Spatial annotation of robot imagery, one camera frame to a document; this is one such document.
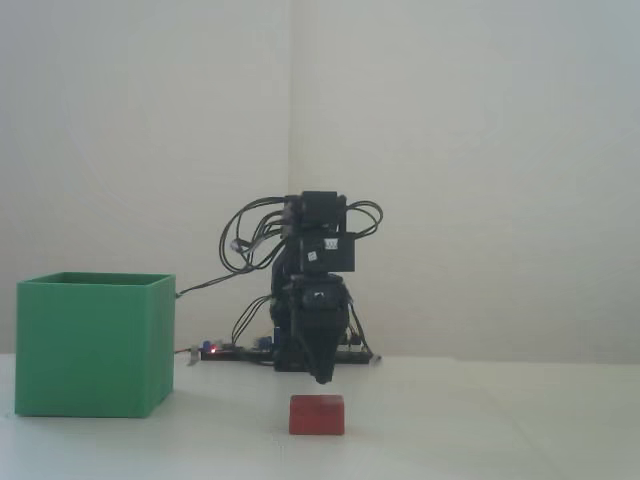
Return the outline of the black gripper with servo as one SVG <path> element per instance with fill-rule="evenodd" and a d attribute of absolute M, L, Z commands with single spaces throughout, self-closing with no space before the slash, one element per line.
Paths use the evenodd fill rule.
<path fill-rule="evenodd" d="M 355 271 L 355 235 L 310 233 L 293 242 L 290 300 L 293 329 L 315 381 L 333 378 L 335 356 L 348 323 L 349 294 L 340 273 Z"/>

